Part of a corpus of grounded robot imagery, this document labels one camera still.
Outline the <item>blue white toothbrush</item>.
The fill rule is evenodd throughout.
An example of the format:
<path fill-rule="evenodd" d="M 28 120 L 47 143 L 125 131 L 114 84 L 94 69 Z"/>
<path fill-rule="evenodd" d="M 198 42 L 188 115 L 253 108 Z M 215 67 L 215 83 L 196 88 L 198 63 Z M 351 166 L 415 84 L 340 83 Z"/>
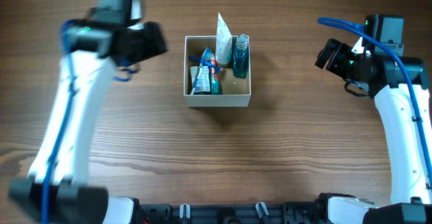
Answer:
<path fill-rule="evenodd" d="M 202 53 L 201 57 L 198 58 L 199 65 L 190 68 L 192 76 L 192 90 L 190 94 L 202 94 L 210 93 L 210 69 L 209 62 L 211 58 L 212 51 L 210 48 L 206 48 Z"/>

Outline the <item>white green soap packet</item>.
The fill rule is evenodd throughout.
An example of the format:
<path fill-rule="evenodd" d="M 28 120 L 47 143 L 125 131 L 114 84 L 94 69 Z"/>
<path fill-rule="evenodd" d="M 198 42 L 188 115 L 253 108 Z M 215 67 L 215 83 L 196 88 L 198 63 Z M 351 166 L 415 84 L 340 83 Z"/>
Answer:
<path fill-rule="evenodd" d="M 190 76 L 194 94 L 210 94 L 210 71 L 207 66 L 192 66 Z"/>

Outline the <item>blue disposable razor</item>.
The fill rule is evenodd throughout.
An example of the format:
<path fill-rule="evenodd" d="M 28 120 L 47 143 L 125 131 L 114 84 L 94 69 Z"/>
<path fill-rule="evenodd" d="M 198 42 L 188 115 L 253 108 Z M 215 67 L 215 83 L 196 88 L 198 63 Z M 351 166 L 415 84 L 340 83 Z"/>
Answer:
<path fill-rule="evenodd" d="M 219 71 L 222 69 L 222 66 L 218 66 L 215 58 L 211 57 L 210 59 L 201 61 L 201 58 L 198 58 L 193 55 L 189 55 L 188 58 L 194 62 L 203 63 L 205 66 L 208 66 L 211 69 L 212 74 L 218 74 Z"/>

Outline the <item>Colgate toothpaste tube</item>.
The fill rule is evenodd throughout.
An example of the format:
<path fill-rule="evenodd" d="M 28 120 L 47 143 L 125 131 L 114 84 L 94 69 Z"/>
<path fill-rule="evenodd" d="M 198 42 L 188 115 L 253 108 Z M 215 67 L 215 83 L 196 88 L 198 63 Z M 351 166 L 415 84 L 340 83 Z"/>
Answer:
<path fill-rule="evenodd" d="M 215 54 L 211 53 L 209 60 L 206 61 L 206 66 L 210 69 L 210 81 L 211 81 L 211 93 L 212 94 L 222 94 L 222 89 L 219 81 L 219 72 L 221 66 L 217 65 Z"/>

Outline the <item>white lotion tube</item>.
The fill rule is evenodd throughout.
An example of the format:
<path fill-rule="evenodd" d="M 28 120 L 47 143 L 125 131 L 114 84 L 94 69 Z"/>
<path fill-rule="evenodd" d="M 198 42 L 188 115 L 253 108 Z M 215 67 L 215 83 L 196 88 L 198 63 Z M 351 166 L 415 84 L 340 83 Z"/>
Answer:
<path fill-rule="evenodd" d="M 227 65 L 232 56 L 232 34 L 220 13 L 217 19 L 215 58 L 220 65 Z"/>

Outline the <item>blue Listerine mouthwash bottle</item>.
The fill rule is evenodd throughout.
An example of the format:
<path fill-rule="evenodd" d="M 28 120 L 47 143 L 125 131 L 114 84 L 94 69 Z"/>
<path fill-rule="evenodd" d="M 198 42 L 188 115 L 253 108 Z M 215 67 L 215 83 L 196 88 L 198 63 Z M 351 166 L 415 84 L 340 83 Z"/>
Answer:
<path fill-rule="evenodd" d="M 248 71 L 249 41 L 246 34 L 241 34 L 234 47 L 233 73 L 236 78 L 245 78 Z"/>

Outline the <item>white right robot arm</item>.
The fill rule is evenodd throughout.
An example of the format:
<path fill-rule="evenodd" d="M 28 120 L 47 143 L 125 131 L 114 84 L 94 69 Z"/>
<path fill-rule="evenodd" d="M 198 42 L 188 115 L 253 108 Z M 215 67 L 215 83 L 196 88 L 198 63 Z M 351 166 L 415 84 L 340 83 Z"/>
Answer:
<path fill-rule="evenodd" d="M 353 47 L 330 38 L 315 65 L 339 76 L 346 92 L 374 100 L 385 131 L 392 181 L 387 206 L 347 194 L 320 194 L 312 211 L 315 221 L 430 223 L 429 77 L 422 59 L 403 55 L 403 17 L 368 15 L 361 24 L 336 18 L 317 21 L 359 37 Z"/>

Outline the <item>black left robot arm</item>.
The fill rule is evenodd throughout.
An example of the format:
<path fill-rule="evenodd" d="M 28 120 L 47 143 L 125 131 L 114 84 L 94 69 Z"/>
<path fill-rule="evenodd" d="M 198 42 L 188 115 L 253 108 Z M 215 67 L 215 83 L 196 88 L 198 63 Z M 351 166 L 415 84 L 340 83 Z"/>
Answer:
<path fill-rule="evenodd" d="M 53 109 L 26 177 L 9 199 L 37 223 L 144 223 L 136 198 L 88 184 L 90 144 L 103 97 L 117 73 L 167 51 L 160 25 L 143 22 L 144 0 L 98 0 L 59 30 L 62 56 Z"/>

